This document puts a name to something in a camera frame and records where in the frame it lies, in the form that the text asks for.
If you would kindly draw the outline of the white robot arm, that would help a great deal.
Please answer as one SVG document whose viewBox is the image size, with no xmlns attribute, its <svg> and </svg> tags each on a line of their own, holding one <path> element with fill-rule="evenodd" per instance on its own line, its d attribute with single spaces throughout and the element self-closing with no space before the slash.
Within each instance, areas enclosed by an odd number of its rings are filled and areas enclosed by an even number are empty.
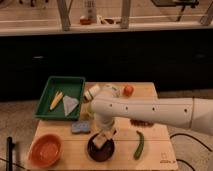
<svg viewBox="0 0 213 171">
<path fill-rule="evenodd" d="M 124 117 L 213 136 L 213 99 L 124 99 L 97 95 L 91 108 L 101 119 Z"/>
</svg>

